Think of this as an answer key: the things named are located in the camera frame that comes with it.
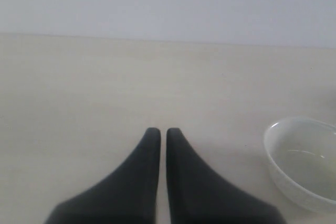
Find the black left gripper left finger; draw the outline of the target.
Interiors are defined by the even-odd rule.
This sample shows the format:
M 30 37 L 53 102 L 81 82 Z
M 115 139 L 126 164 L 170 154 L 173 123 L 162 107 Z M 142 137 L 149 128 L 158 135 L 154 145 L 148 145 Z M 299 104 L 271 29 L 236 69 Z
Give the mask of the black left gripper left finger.
M 155 223 L 161 132 L 150 127 L 105 179 L 60 203 L 46 223 Z

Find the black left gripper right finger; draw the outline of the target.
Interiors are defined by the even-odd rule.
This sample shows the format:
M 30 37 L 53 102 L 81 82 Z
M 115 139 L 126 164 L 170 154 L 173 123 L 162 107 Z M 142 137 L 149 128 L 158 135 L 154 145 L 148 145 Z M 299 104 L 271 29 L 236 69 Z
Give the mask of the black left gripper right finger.
M 192 148 L 179 128 L 166 133 L 171 223 L 285 223 L 279 210 L 232 185 Z

